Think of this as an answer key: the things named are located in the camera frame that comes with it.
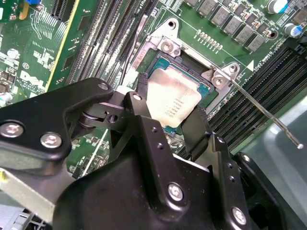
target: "silver screw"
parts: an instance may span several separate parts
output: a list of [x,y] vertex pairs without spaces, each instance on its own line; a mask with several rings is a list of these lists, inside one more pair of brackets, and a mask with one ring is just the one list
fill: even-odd
[[243,155],[244,160],[246,160],[247,162],[250,162],[250,158],[247,155]]
[[0,127],[0,133],[6,138],[19,137],[24,132],[24,128],[14,122],[5,123]]
[[183,199],[183,192],[181,188],[179,188],[179,186],[177,186],[176,184],[169,184],[168,193],[175,201],[180,201]]
[[106,84],[104,84],[104,83],[101,83],[101,84],[99,84],[98,85],[101,89],[103,89],[103,90],[108,90],[109,89],[109,87],[106,85]]
[[174,46],[173,46],[172,43],[165,41],[161,44],[161,49],[162,49],[163,52],[169,54],[173,51]]
[[215,84],[216,85],[221,85],[223,83],[222,79],[216,79]]
[[62,144],[62,139],[56,133],[46,133],[40,138],[40,143],[48,149],[55,149]]
[[241,225],[246,225],[246,217],[244,216],[243,212],[237,208],[234,207],[232,209],[232,214],[234,215],[236,221]]
[[138,101],[142,100],[142,98],[137,94],[134,94],[133,97],[135,100],[138,100]]
[[225,143],[225,141],[224,141],[221,137],[217,137],[217,139],[218,139],[221,143]]

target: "green circuit board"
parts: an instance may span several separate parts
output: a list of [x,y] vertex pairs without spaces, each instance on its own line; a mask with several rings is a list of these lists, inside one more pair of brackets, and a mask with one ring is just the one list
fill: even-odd
[[[15,2],[23,3],[24,1],[16,0]],[[12,101],[7,105],[88,77],[104,79],[112,86],[118,84],[123,57],[127,54],[128,41],[133,36],[131,31],[137,27],[137,20],[141,17],[141,14],[134,14],[134,12],[143,12],[145,6],[152,1],[75,0],[69,2],[73,2],[73,7],[67,21],[55,19],[54,0],[42,0],[38,5],[29,6],[25,19],[19,20],[18,14],[26,4],[18,4],[17,18],[0,23],[0,83],[8,86],[7,90],[12,95]],[[284,26],[292,22],[293,17],[306,4],[305,0],[292,0],[284,13],[268,14],[266,11],[268,0],[252,2],[233,0],[230,1],[229,6],[223,6],[222,2],[217,1],[216,10],[212,11],[210,16],[204,17],[200,14],[200,7],[204,0],[196,1],[195,6],[187,2],[189,1],[160,0],[155,7],[152,7],[147,23],[134,47],[131,63],[139,54],[147,37],[167,19],[175,18],[179,22],[178,39],[218,67],[222,68],[229,63],[237,63],[240,66],[240,72],[236,80],[239,84],[244,85],[285,42],[288,36],[283,33]],[[258,35],[263,39],[263,43],[254,51],[248,48],[251,39],[243,43],[236,41],[239,31],[234,34],[226,34],[225,25],[213,24],[214,14],[217,14],[217,10],[221,7],[227,8],[228,17],[234,16],[235,10],[232,7],[235,4],[243,4],[246,7],[245,13],[237,16],[242,21],[240,30],[247,25],[246,14],[254,14],[257,17],[249,27],[252,28],[255,36]],[[128,18],[127,15],[135,18],[131,22],[124,23]],[[95,19],[97,19],[97,25],[93,25]],[[101,27],[102,19],[108,22],[103,24],[106,31],[101,31],[104,34],[100,37],[101,41],[105,41],[103,43],[105,46],[100,47],[99,52],[91,50],[86,54],[88,57],[93,54],[96,66],[91,67],[93,62],[89,59],[88,62],[84,62],[85,68],[89,66],[88,71],[83,72],[83,69],[78,69],[78,59],[85,56],[81,51],[90,35],[93,34],[91,26]],[[265,24],[267,27],[262,32],[258,32],[256,22]],[[301,26],[306,26],[306,19],[301,22]],[[149,50],[137,71],[146,71],[157,53],[158,51]],[[135,80],[132,77],[126,81],[129,82],[129,86],[133,87]],[[214,116],[235,91],[231,89],[211,110],[209,116]],[[202,104],[204,106],[210,104],[216,95],[216,92],[212,92],[204,98]],[[79,174],[82,174],[94,153],[95,156],[90,162],[88,172],[107,163],[107,140],[105,130],[96,129],[91,135],[74,141],[72,153],[67,161],[69,171],[74,173],[75,169],[79,168]],[[172,148],[173,152],[179,153],[184,147],[183,143],[182,139],[179,140],[178,144]]]

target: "capacitor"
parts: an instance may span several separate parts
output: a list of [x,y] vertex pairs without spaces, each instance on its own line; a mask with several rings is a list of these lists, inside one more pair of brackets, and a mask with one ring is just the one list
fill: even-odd
[[0,107],[6,106],[13,100],[13,96],[9,92],[0,93]]
[[288,7],[287,0],[271,0],[267,5],[267,11],[271,14],[283,13]]
[[300,25],[294,25],[293,23],[288,23],[284,26],[283,32],[290,37],[298,37],[302,34],[303,28]]

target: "blue component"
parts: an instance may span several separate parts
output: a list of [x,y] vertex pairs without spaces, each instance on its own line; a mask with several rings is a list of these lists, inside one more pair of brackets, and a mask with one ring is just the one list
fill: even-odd
[[[173,68],[177,69],[179,72],[183,73],[184,75],[186,75],[188,78],[192,79],[193,81],[197,82],[200,84],[199,88],[197,89],[197,91],[200,93],[201,97],[204,98],[206,95],[209,94],[209,87],[206,86],[205,84],[203,84],[201,81],[199,81],[197,78],[195,78],[194,76],[190,75],[189,73],[185,72],[183,69],[181,69],[180,67],[174,65],[174,64],[171,64],[168,60],[166,60],[165,58],[159,58],[157,63],[155,64],[155,66],[153,67],[152,71],[150,72],[149,74],[149,77],[151,76],[151,74],[153,73],[153,71],[155,69],[167,69],[167,67],[169,66],[172,66]],[[167,133],[170,133],[170,134],[174,134],[177,132],[177,129],[180,128],[180,127],[177,127],[177,128],[172,128],[172,127],[169,127],[169,126],[166,126],[164,128],[164,130],[167,132]]]
[[283,13],[283,12],[285,12],[287,8],[288,8],[288,3],[285,4],[285,6],[284,6],[278,13]]
[[26,0],[26,2],[28,2],[30,5],[32,4],[40,4],[42,0]]

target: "ram slot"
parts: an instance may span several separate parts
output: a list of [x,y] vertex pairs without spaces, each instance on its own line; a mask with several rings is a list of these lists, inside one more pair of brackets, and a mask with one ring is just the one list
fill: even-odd
[[97,6],[97,11],[94,15],[94,19],[90,25],[87,35],[84,37],[83,44],[76,61],[71,68],[68,80],[66,84],[71,84],[80,80],[82,71],[88,62],[88,58],[92,52],[95,41],[97,40],[99,33],[101,32],[104,22],[108,16],[108,13],[112,7],[112,0],[101,0]]
[[121,27],[117,32],[117,36],[113,41],[109,41],[106,49],[108,49],[107,54],[104,55],[104,59],[101,62],[99,67],[96,67],[95,72],[97,73],[96,77],[101,78],[103,76],[103,72],[105,71],[110,58],[113,56],[116,48],[119,46],[121,40],[123,39],[124,34],[127,32],[129,26],[133,22],[133,16],[139,6],[140,1],[133,1],[133,4],[129,10],[129,12],[125,15],[125,20],[121,23]]
[[103,29],[91,52],[87,65],[82,73],[81,80],[84,80],[91,76],[95,76],[94,69],[96,68],[97,65],[98,66],[100,65],[99,59],[103,55],[109,36],[113,30],[116,31],[115,24],[116,21],[119,20],[121,7],[125,7],[125,5],[122,5],[122,3],[123,0],[115,1],[110,11],[109,17],[106,20],[106,23],[104,24]]

